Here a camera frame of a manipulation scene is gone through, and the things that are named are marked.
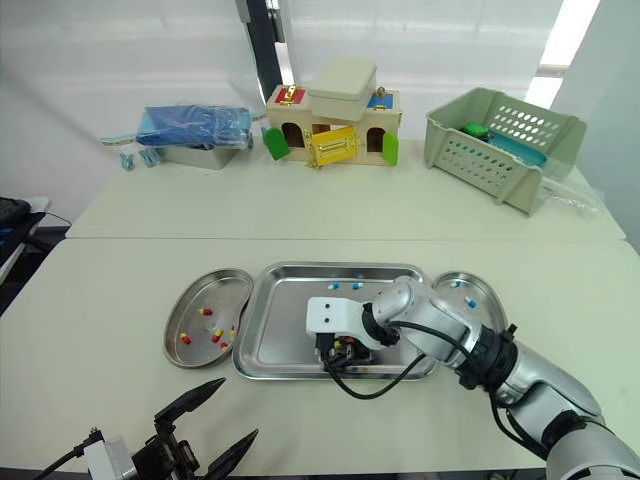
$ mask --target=beige plastic basket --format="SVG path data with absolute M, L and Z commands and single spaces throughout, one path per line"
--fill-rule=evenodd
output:
M 542 168 L 459 131 L 478 122 L 547 156 Z M 427 116 L 424 158 L 527 213 L 542 202 L 543 176 L 562 180 L 571 171 L 586 131 L 578 117 L 555 113 L 502 92 L 477 88 Z

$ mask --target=black cable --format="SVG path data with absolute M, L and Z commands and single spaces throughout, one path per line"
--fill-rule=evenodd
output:
M 92 429 L 91 432 L 89 433 L 89 436 L 87 438 L 85 438 L 84 441 L 81 444 L 76 445 L 75 447 L 73 447 L 73 450 L 71 450 L 68 453 L 65 453 L 62 457 L 60 457 L 58 460 L 53 462 L 47 468 L 42 470 L 35 477 L 33 477 L 31 480 L 42 480 L 44 477 L 46 477 L 47 475 L 50 475 L 51 473 L 53 473 L 55 470 L 60 468 L 62 465 L 67 463 L 69 460 L 72 460 L 75 457 L 80 458 L 81 456 L 83 456 L 84 455 L 84 449 L 86 447 L 88 447 L 89 445 L 92 445 L 92 444 L 94 444 L 96 442 L 103 441 L 103 440 L 104 440 L 104 437 L 102 436 L 102 432 L 100 430 L 98 430 L 97 428 Z
M 51 215 L 52 217 L 59 218 L 63 222 L 66 222 L 69 226 L 73 225 L 69 220 L 67 220 L 64 217 L 61 217 L 60 215 L 56 215 L 55 213 L 51 213 L 51 212 L 44 212 L 44 213 L 45 213 L 45 215 Z
M 430 328 L 430 327 L 425 327 L 424 325 L 420 325 L 418 323 L 404 322 L 404 321 L 389 322 L 389 323 L 387 323 L 387 326 L 389 326 L 389 327 L 410 328 L 410 329 L 413 329 L 413 330 L 418 330 L 418 331 L 423 332 L 423 333 L 427 333 L 429 335 L 433 335 L 434 337 L 438 337 L 441 340 L 444 340 L 445 342 L 447 342 L 448 344 L 452 345 L 453 347 L 455 347 L 458 351 L 460 351 L 462 353 L 462 355 L 465 357 L 465 360 L 469 363 L 469 366 L 475 371 L 475 373 L 478 375 L 478 377 L 481 380 L 485 378 L 484 374 L 482 373 L 482 370 L 480 370 L 480 367 L 478 366 L 476 361 L 471 357 L 471 354 L 464 347 L 464 345 L 462 345 L 462 343 L 460 343 L 459 341 L 457 341 L 454 338 L 450 337 L 446 333 L 442 333 L 442 332 L 440 332 L 438 330 L 435 330 L 433 328 Z M 504 423 L 502 422 L 502 419 L 500 418 L 500 414 L 498 413 L 498 402 L 497 402 L 497 399 L 496 399 L 495 390 L 489 389 L 489 388 L 486 388 L 486 387 L 485 387 L 485 390 L 489 394 L 489 401 L 491 402 L 491 413 L 493 415 L 493 420 L 498 425 L 498 428 L 500 429 L 500 431 L 502 433 L 504 433 L 507 437 L 509 437 L 511 440 L 516 442 L 518 445 L 520 445 L 521 447 L 529 450 L 534 455 L 539 456 L 538 453 L 533 451 L 532 448 L 524 440 L 522 440 L 520 437 L 518 437 L 515 434 L 513 434 L 504 425 Z
M 60 468 L 62 465 L 64 465 L 65 463 L 67 463 L 69 460 L 74 459 L 77 455 L 77 451 L 74 448 L 73 450 L 71 450 L 69 453 L 64 454 L 62 457 L 60 457 L 58 460 L 56 460 L 55 462 L 53 462 L 51 465 L 49 465 L 47 468 L 45 468 L 44 470 L 42 470 L 40 473 L 38 473 L 35 477 L 33 477 L 31 480 L 41 480 L 44 477 L 46 477 L 47 475 L 49 475 L 50 473 L 52 473 L 54 470 L 57 470 L 58 468 Z
M 347 386 L 347 384 L 344 383 L 342 379 L 338 376 L 337 372 L 333 369 L 333 367 L 331 366 L 331 363 L 327 359 L 324 359 L 324 366 L 327 369 L 327 372 L 329 372 L 329 375 L 331 375 L 331 378 L 333 378 L 333 380 L 338 384 L 338 386 L 342 390 L 347 392 L 349 395 L 351 395 L 354 398 L 357 398 L 358 400 L 372 400 L 374 398 L 378 398 L 384 395 L 393 387 L 395 387 L 400 382 L 400 380 L 406 377 L 407 374 L 413 369 L 413 367 L 415 367 L 418 364 L 418 362 L 420 362 L 420 360 L 422 360 L 425 357 L 426 355 L 424 353 L 421 353 L 420 355 L 418 355 L 413 362 L 407 365 L 407 368 L 405 368 L 400 374 L 398 374 L 396 378 L 393 379 L 391 383 L 389 383 L 386 387 L 382 388 L 381 390 L 378 390 L 377 392 L 373 392 L 373 393 L 359 393 L 354 390 L 351 390 Z

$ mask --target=stainless steel dish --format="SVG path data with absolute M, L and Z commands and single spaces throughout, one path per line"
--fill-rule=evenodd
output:
M 164 331 L 167 358 L 179 367 L 196 368 L 228 356 L 240 327 L 240 314 L 252 290 L 249 274 L 232 268 L 216 270 L 192 283 L 167 321 Z M 201 308 L 211 309 L 212 315 L 201 314 Z M 214 342 L 218 329 L 222 335 Z M 188 344 L 182 340 L 182 334 L 187 335 Z
M 238 372 L 248 378 L 294 380 L 329 378 L 314 352 L 314 339 L 305 330 L 310 297 L 346 297 L 360 302 L 371 300 L 380 286 L 408 275 L 429 283 L 417 267 L 402 264 L 293 263 L 283 262 L 265 269 L 257 280 L 233 351 Z M 338 283 L 337 290 L 329 285 Z M 354 284 L 361 284 L 354 290 Z M 398 375 L 419 354 L 406 340 L 374 352 L 374 363 L 349 367 L 343 376 L 351 378 L 391 378 Z M 424 359 L 406 377 L 421 378 L 435 362 Z
M 443 273 L 433 282 L 433 289 L 440 298 L 453 303 L 460 310 L 497 332 L 506 330 L 509 326 L 496 292 L 484 280 L 472 273 Z M 466 298 L 475 300 L 477 305 L 469 308 Z

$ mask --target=red and yellow capsule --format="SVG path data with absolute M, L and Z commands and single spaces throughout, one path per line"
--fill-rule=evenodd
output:
M 213 334 L 213 337 L 211 337 L 211 341 L 213 343 L 218 343 L 218 340 L 220 340 L 220 337 L 222 337 L 223 333 L 224 333 L 224 330 L 219 328 L 218 330 L 216 330 L 216 333 Z

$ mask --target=white table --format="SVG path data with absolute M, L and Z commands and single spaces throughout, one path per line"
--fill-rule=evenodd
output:
M 255 427 L 237 474 L 542 465 L 498 431 L 482 392 L 463 390 L 442 368 L 362 402 L 330 381 L 258 382 L 230 361 L 183 370 L 164 358 L 164 324 L 194 279 L 229 266 L 256 277 L 281 260 L 406 262 L 431 276 L 480 275 L 519 325 L 517 337 L 581 379 L 609 426 L 640 451 L 640 260 L 625 242 L 73 239 L 0 319 L 0 465 L 43 467 L 93 425 L 137 449 L 154 413 L 221 376 L 227 384 L 177 423 L 203 465 Z
M 68 237 L 345 240 L 623 239 L 611 214 L 546 204 L 533 216 L 437 168 L 403 141 L 396 168 L 274 162 L 257 142 L 224 169 L 120 172 Z M 570 180 L 586 184 L 579 171 Z

